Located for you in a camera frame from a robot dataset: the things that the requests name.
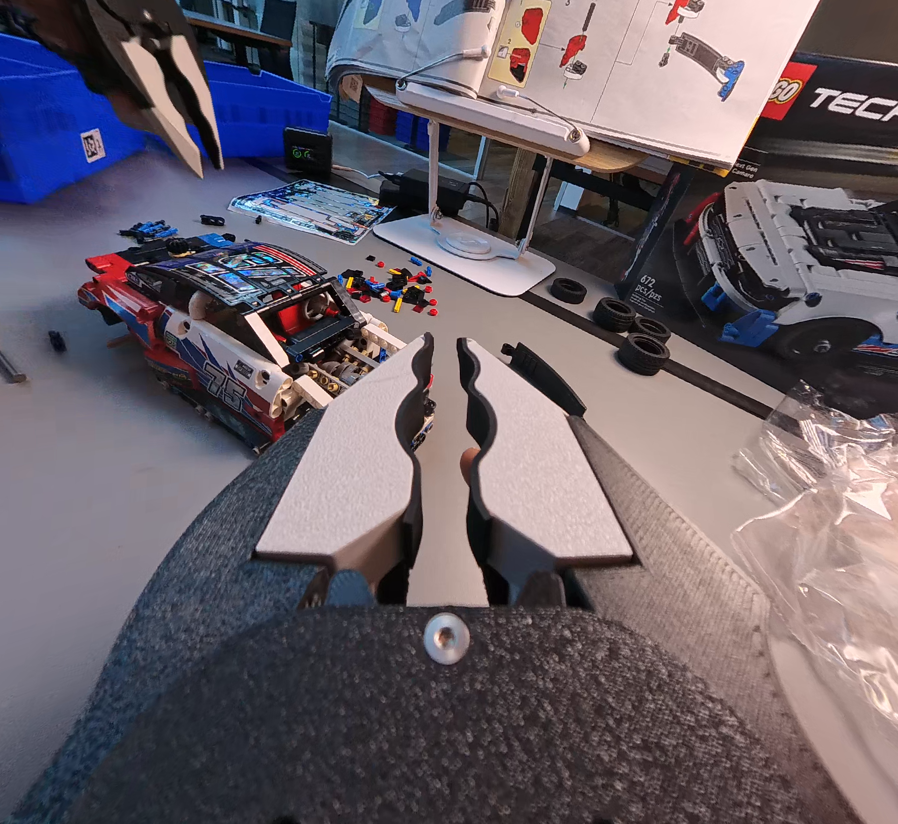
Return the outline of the lego race car model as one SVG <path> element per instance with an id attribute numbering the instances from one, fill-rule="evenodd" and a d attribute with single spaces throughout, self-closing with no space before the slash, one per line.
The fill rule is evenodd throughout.
<path id="1" fill-rule="evenodd" d="M 77 292 L 123 323 L 163 387 L 261 455 L 405 347 L 360 309 L 359 270 L 208 233 L 87 257 Z"/>

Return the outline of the white book stand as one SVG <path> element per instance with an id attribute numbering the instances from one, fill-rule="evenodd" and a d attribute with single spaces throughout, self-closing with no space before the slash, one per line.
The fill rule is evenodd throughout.
<path id="1" fill-rule="evenodd" d="M 529 251 L 534 224 L 555 159 L 573 152 L 575 158 L 590 150 L 590 141 L 579 127 L 556 116 L 547 108 L 531 102 L 530 108 L 502 105 L 493 101 L 473 100 L 443 90 L 414 84 L 413 76 L 438 65 L 461 61 L 476 63 L 487 60 L 491 48 L 484 44 L 445 55 L 432 65 L 405 74 L 396 82 L 398 100 L 420 100 L 428 122 L 427 213 L 378 224 L 376 236 L 434 264 L 443 270 L 476 284 L 502 297 L 518 297 L 552 275 L 553 263 Z M 465 224 L 445 214 L 438 201 L 439 115 L 461 113 L 463 123 L 471 130 L 478 127 L 485 134 L 488 127 L 502 125 L 505 136 L 519 147 L 524 141 L 536 140 L 539 152 L 546 157 L 533 213 L 522 239 L 512 244 L 501 237 Z"/>

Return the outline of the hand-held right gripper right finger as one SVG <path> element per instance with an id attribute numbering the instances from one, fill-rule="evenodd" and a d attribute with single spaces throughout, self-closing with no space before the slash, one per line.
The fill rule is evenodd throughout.
<path id="1" fill-rule="evenodd" d="M 637 550 L 597 473 L 597 435 L 471 338 L 456 344 L 476 452 L 466 527 L 491 606 L 588 605 L 573 572 L 629 566 Z"/>

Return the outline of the black power adapter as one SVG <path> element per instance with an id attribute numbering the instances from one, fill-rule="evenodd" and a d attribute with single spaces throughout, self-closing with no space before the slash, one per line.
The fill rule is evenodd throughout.
<path id="1" fill-rule="evenodd" d="M 379 187 L 380 205 L 413 213 L 429 212 L 429 174 L 424 168 L 403 173 L 378 173 L 383 177 Z M 470 179 L 438 177 L 437 206 L 443 215 L 455 216 L 469 199 Z"/>

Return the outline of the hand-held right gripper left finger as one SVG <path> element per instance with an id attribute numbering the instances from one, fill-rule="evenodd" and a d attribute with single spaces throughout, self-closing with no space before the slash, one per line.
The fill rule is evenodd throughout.
<path id="1" fill-rule="evenodd" d="M 415 449 L 433 351 L 433 336 L 419 336 L 325 408 L 256 557 L 356 571 L 377 601 L 406 604 L 423 532 Z"/>

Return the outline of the holographic sticker sheet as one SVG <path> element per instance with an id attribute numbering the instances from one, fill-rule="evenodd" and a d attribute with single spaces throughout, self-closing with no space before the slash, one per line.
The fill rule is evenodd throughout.
<path id="1" fill-rule="evenodd" d="M 229 212 L 349 246 L 359 243 L 395 209 L 377 198 L 309 179 L 237 196 L 228 205 Z"/>

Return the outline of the lego instruction booklet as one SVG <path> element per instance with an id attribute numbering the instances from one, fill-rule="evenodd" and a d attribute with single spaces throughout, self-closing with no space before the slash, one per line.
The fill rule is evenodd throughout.
<path id="1" fill-rule="evenodd" d="M 326 77 L 573 159 L 729 167 L 820 0 L 344 0 Z"/>

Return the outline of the crumpled clear plastic bags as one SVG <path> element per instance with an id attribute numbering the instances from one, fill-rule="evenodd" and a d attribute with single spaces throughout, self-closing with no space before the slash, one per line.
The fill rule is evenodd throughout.
<path id="1" fill-rule="evenodd" d="M 798 381 L 733 460 L 775 509 L 733 538 L 821 673 L 896 726 L 896 414 Z"/>

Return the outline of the black curved lego panel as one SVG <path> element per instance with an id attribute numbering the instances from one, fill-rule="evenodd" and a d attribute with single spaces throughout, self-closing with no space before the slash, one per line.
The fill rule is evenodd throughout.
<path id="1" fill-rule="evenodd" d="M 578 394 L 545 360 L 522 343 L 505 343 L 501 354 L 507 356 L 510 369 L 520 375 L 568 416 L 583 418 L 587 408 Z"/>

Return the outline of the coloured storage drawers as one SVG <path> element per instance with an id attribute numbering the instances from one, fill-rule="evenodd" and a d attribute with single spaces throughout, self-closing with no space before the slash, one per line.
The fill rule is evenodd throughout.
<path id="1" fill-rule="evenodd" d="M 399 111 L 362 89 L 360 99 L 345 99 L 335 93 L 331 100 L 330 119 L 364 134 L 374 134 L 394 141 L 413 152 L 429 149 L 426 118 Z"/>

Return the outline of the pile of small lego pieces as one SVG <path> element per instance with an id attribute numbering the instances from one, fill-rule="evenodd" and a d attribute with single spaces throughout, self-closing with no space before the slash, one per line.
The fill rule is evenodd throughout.
<path id="1" fill-rule="evenodd" d="M 380 302 L 395 313 L 408 310 L 433 318 L 440 312 L 435 267 L 419 257 L 397 261 L 367 255 L 363 262 L 348 265 L 336 278 L 350 298 L 362 304 Z"/>

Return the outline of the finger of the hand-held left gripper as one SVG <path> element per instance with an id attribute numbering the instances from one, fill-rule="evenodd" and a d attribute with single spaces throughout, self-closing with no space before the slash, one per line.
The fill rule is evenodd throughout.
<path id="1" fill-rule="evenodd" d="M 213 167 L 222 170 L 224 158 L 208 79 L 201 59 L 196 57 L 185 35 L 174 34 L 163 39 L 163 72 Z"/>
<path id="2" fill-rule="evenodd" d="M 198 178 L 204 176 L 201 152 L 192 140 L 177 93 L 163 72 L 163 44 L 155 53 L 137 38 L 120 45 L 121 65 L 149 104 L 144 108 L 152 130 Z"/>

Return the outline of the black office chair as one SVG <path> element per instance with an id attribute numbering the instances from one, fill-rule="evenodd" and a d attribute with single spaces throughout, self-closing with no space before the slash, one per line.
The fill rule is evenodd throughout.
<path id="1" fill-rule="evenodd" d="M 294 80 L 290 49 L 297 18 L 297 3 L 290 0 L 264 0 L 261 32 L 287 41 L 287 45 L 265 44 L 258 50 L 259 63 L 266 72 Z"/>

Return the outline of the blue bin with label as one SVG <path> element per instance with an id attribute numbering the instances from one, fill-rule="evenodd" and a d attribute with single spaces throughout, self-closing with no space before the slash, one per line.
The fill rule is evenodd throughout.
<path id="1" fill-rule="evenodd" d="M 41 44 L 1 35 L 1 201 L 42 198 L 146 147 L 80 73 Z"/>

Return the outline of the black device with green display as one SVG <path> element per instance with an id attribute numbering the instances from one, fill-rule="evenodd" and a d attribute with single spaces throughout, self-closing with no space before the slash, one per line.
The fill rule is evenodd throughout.
<path id="1" fill-rule="evenodd" d="M 329 179 L 333 162 L 333 136 L 298 127 L 283 130 L 284 164 L 287 170 L 309 179 Z"/>

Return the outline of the wooden desk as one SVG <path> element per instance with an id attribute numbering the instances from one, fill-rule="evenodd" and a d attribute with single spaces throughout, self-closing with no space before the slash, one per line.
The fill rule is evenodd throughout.
<path id="1" fill-rule="evenodd" d="M 232 22 L 219 21 L 218 19 L 196 11 L 183 11 L 188 22 L 197 33 L 203 32 L 219 37 L 231 44 L 252 47 L 268 47 L 286 51 L 292 48 L 293 43 L 289 38 L 271 35 L 259 30 L 236 25 Z"/>

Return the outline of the lego set box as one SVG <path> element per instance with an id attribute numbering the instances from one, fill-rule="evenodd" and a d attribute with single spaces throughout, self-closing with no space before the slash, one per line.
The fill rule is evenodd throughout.
<path id="1" fill-rule="evenodd" d="M 896 148 L 896 63 L 796 53 L 727 175 L 669 175 L 615 291 L 775 390 L 895 415 Z"/>

